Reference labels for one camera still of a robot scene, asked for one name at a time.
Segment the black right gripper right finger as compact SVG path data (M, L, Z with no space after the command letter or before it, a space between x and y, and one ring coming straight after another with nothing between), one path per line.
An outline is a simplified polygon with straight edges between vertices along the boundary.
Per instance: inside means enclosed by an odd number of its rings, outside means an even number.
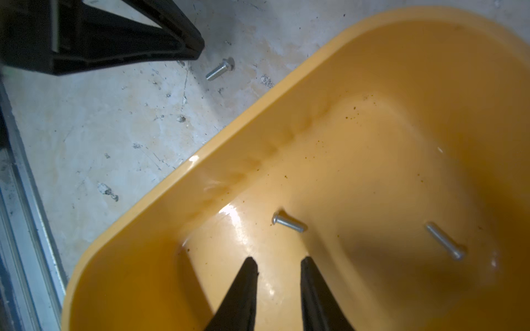
M354 331L311 257L305 257L301 261L300 289L305 331Z

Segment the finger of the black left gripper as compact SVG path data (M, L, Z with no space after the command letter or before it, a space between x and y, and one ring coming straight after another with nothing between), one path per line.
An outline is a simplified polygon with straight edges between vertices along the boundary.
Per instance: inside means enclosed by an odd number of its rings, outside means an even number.
M199 58L205 43L200 31L171 0L125 0L126 4L142 13L170 34L181 46L184 58Z
M184 58L181 46L149 26L83 1L2 1L1 63L65 75Z

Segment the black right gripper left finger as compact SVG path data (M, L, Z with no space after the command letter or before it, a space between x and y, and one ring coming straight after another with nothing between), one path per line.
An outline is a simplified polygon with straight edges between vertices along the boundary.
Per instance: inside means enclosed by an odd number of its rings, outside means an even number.
M258 276L257 263L247 257L205 330L254 330Z

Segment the silver screw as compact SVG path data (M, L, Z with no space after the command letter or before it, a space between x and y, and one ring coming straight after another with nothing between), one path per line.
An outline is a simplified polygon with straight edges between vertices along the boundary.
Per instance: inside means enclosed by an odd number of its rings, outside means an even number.
M222 76L224 73L233 71L234 67L235 62L233 58L229 57L228 59L223 59L218 66L216 66L214 69L211 70L211 72L206 75L206 80L215 80L216 78Z
M456 261L466 257L467 251L464 246L454 241L443 229L434 222L425 224L426 230L447 251L448 255Z
M306 231L306 225L302 222L288 216L287 214L283 212L276 212L272 217L272 224L277 225L280 224L282 226L286 226L287 228L290 228L292 230L295 230L299 233L303 233Z

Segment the yellow plastic storage box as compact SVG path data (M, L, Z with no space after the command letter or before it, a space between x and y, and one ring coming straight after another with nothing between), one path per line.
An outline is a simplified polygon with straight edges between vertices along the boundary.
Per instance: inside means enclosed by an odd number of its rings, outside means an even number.
M455 8L346 29L92 243L62 329L203 330L247 257L256 330L303 329L305 257L356 330L528 330L529 45Z

